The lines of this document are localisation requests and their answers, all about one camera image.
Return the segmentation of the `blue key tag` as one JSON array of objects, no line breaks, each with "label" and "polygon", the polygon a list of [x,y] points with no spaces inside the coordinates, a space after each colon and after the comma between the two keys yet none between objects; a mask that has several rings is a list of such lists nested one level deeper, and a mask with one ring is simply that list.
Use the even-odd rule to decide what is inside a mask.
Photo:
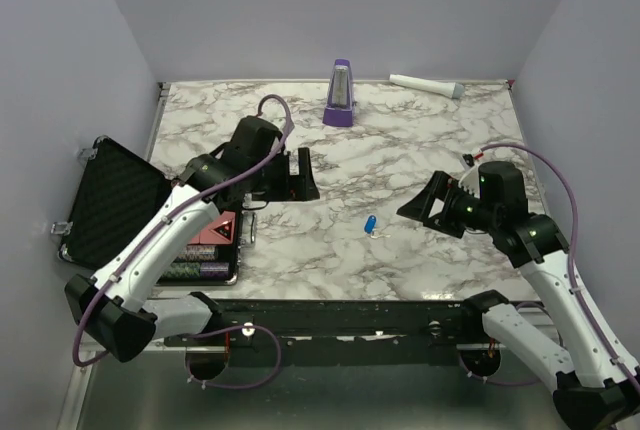
[{"label": "blue key tag", "polygon": [[377,223],[376,216],[370,215],[364,224],[364,232],[368,235],[372,235],[375,232],[376,223]]}]

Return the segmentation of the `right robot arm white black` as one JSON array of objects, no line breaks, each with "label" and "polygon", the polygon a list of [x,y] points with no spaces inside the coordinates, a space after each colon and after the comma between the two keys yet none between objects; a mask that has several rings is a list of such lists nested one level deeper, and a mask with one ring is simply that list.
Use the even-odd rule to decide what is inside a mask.
[{"label": "right robot arm white black", "polygon": [[639,364],[604,321],[577,273],[570,246],[555,221],[528,208],[524,177],[512,163],[490,161],[461,179],[443,171],[398,215],[460,238],[467,230],[490,236],[494,247],[528,281],[544,304],[561,344],[525,320],[496,291],[466,299],[460,317],[469,340],[505,345],[551,392],[571,429],[608,429],[639,412]]}]

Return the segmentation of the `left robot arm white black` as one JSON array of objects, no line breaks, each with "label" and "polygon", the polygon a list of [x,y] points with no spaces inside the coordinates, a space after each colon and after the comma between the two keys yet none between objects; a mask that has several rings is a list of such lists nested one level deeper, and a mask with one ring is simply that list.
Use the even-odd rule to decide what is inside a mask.
[{"label": "left robot arm white black", "polygon": [[319,197],[309,151],[298,151],[299,171],[291,174],[283,128],[258,117],[242,118],[219,153],[191,159],[159,210],[138,235],[92,277],[74,276],[65,294],[80,331],[88,333],[120,362],[140,354],[153,340],[190,335],[214,343],[220,318],[204,296],[190,294],[150,301],[162,274],[207,225],[246,195],[262,201],[310,201]]}]

